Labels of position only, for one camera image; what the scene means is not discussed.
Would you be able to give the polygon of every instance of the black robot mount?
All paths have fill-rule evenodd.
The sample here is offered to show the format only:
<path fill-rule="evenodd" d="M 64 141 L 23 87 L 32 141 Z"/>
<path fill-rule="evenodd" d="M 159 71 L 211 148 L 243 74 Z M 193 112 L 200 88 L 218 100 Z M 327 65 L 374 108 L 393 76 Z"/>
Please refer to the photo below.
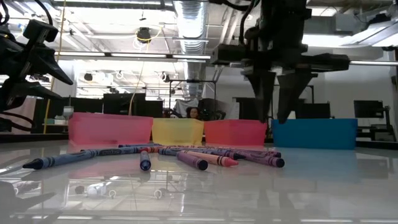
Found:
<path fill-rule="evenodd" d="M 261 122 L 266 122 L 277 78 L 279 104 L 277 118 L 285 123 L 310 80 L 320 72 L 347 70 L 347 55 L 302 55 L 308 46 L 302 44 L 304 23 L 311 18 L 306 0 L 251 0 L 248 6 L 237 6 L 228 0 L 210 0 L 245 11 L 240 24 L 239 45 L 220 44 L 213 51 L 211 63 L 241 63 L 256 96 Z M 244 33 L 244 21 L 254 6 L 261 2 L 261 15 L 256 26 Z M 273 69 L 282 68 L 282 74 Z"/>

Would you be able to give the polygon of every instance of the metal frame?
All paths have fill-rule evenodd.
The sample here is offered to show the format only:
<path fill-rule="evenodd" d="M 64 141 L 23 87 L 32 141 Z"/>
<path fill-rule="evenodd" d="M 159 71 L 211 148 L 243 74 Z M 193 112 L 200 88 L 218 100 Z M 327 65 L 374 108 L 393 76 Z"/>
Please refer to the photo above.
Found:
<path fill-rule="evenodd" d="M 171 107 L 171 102 L 172 102 L 172 83 L 173 82 L 186 82 L 186 83 L 212 83 L 214 84 L 214 111 L 217 110 L 217 81 L 211 81 L 211 80 L 170 80 L 169 82 L 169 108 L 172 109 Z"/>

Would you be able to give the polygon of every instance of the plastic bin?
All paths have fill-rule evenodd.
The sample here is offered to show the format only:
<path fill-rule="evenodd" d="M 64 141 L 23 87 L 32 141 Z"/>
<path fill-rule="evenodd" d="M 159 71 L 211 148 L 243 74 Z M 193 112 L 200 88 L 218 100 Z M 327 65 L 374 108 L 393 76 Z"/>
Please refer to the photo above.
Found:
<path fill-rule="evenodd" d="M 201 145 L 202 121 L 196 119 L 155 118 L 152 140 L 163 145 Z"/>
<path fill-rule="evenodd" d="M 229 146 L 263 146 L 267 124 L 260 121 L 227 119 L 206 121 L 206 144 Z"/>
<path fill-rule="evenodd" d="M 148 143 L 153 118 L 113 114 L 74 113 L 69 140 L 74 144 Z"/>
<path fill-rule="evenodd" d="M 272 121 L 274 145 L 315 149 L 354 149 L 357 119 L 288 119 Z"/>

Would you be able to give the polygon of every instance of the robotic arm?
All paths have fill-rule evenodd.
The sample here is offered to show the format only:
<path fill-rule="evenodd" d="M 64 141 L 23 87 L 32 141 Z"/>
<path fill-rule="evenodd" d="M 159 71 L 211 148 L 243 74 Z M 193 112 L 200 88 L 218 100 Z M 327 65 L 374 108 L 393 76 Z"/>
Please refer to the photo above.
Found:
<path fill-rule="evenodd" d="M 39 82 L 26 80 L 27 75 L 50 74 L 66 84 L 73 84 L 56 63 L 54 49 L 44 45 L 45 40 L 47 42 L 55 40 L 58 29 L 51 24 L 30 20 L 23 33 L 29 41 L 27 44 L 22 44 L 6 27 L 9 19 L 8 10 L 3 0 L 0 0 L 0 3 L 6 12 L 4 21 L 0 14 L 0 75 L 9 77 L 0 88 L 0 113 L 21 106 L 27 95 L 51 100 L 61 98 L 58 94 L 42 87 Z M 50 14 L 46 9 L 45 11 L 52 23 Z"/>
<path fill-rule="evenodd" d="M 276 78 L 280 85 L 277 117 L 279 123 L 285 123 L 304 88 L 318 72 L 349 68 L 347 55 L 302 55 L 308 50 L 308 46 L 302 44 L 304 22 L 312 13 L 306 8 L 306 0 L 251 0 L 248 6 L 237 6 L 228 0 L 210 2 L 245 12 L 240 24 L 239 45 L 220 44 L 213 51 L 211 63 L 240 63 L 243 66 L 242 74 L 247 76 L 254 90 L 261 122 L 268 118 Z M 244 21 L 259 2 L 260 18 L 255 27 L 244 33 Z M 282 67 L 281 75 L 272 71 L 275 67 Z"/>

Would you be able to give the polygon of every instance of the black hair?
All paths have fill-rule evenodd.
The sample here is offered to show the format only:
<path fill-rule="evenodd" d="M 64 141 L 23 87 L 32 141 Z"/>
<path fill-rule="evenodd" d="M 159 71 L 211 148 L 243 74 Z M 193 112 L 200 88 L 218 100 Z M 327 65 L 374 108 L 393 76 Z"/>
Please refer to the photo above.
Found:
<path fill-rule="evenodd" d="M 199 110 L 199 108 L 197 108 L 197 107 L 188 107 L 188 108 L 187 108 L 187 118 L 191 118 L 191 110 L 192 110 L 192 109 L 196 109 L 196 110 L 198 111 L 198 117 L 197 117 L 197 118 L 199 118 L 200 110 Z"/>

